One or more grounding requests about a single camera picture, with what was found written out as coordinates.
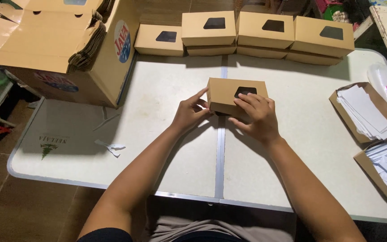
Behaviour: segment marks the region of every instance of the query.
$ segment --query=brown cardboard box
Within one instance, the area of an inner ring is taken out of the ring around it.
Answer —
[[[355,50],[351,24],[297,16],[291,50],[343,57]]]
[[[354,83],[354,84],[350,84],[350,85],[338,88],[337,90],[334,91],[334,93],[329,98],[332,105],[336,108],[338,114],[341,116],[341,118],[349,127],[353,136],[355,136],[355,139],[359,143],[369,143],[369,142],[372,142],[372,140],[370,140],[367,136],[357,132],[356,126],[353,123],[352,119],[350,118],[350,116],[348,115],[344,107],[337,102],[337,91],[349,89],[353,85],[358,85],[359,87],[362,87],[365,90],[365,92],[368,93],[371,101],[374,103],[374,105],[377,107],[377,109],[380,111],[380,113],[383,114],[383,116],[386,119],[387,119],[387,102],[379,95],[379,93],[368,82],[358,82],[358,83]]]
[[[283,59],[288,54],[289,50],[255,47],[255,46],[237,46],[237,54],[245,56],[255,56],[260,58]]]
[[[236,30],[238,45],[286,49],[295,40],[291,16],[240,12]]]
[[[185,46],[230,45],[235,37],[234,11],[182,15],[181,39]]]
[[[267,88],[263,81],[209,78],[207,86],[209,87],[207,102],[210,110],[236,117],[245,114],[244,110],[234,103],[234,98],[238,98],[238,93],[254,93],[268,97]]]
[[[314,65],[336,65],[343,60],[342,57],[324,56],[296,50],[290,50],[285,59]]]
[[[189,56],[219,56],[234,54],[237,46],[235,41],[230,45],[211,46],[188,46],[186,47]]]
[[[0,5],[0,65],[46,98],[117,107],[139,26],[132,2],[13,2],[23,9]]]
[[[370,147],[376,146],[381,142],[382,141],[375,142],[370,146],[368,146],[365,150],[367,150]],[[387,185],[384,183],[379,173],[377,173],[376,168],[374,168],[373,162],[365,154],[365,150],[361,151],[353,158],[355,159],[356,162],[358,162],[359,166],[364,170],[364,172],[367,173],[367,175],[370,177],[370,180],[375,184],[375,186],[387,198]]]
[[[140,25],[135,49],[144,55],[183,57],[181,27]]]

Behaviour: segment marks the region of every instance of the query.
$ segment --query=gray shorts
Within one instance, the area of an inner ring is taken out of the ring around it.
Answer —
[[[211,230],[250,242],[293,242],[295,226],[294,213],[151,196],[140,240],[170,242],[189,232]]]

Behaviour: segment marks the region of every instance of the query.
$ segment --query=black sleeve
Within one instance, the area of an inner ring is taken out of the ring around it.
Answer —
[[[103,228],[85,234],[77,242],[132,242],[132,238],[125,230]]]

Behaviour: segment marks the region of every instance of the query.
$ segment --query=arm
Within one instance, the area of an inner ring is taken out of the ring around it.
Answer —
[[[207,88],[202,89],[180,102],[172,124],[114,179],[101,196],[79,238],[107,227],[123,229],[131,234],[131,211],[152,191],[177,140],[196,124],[210,117],[207,102],[200,99],[206,91]]]
[[[229,120],[262,143],[282,177],[295,212],[314,238],[320,242],[364,242],[349,214],[279,135],[274,101],[251,93],[240,94],[239,98],[234,102],[253,122],[247,125],[235,118]]]

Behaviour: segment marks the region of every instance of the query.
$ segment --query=forearm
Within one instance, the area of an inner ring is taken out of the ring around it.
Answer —
[[[298,216],[318,241],[365,241],[355,223],[305,163],[280,138],[266,149]]]
[[[131,211],[152,191],[181,135],[180,130],[168,127],[114,179],[101,199],[117,204],[121,210]]]

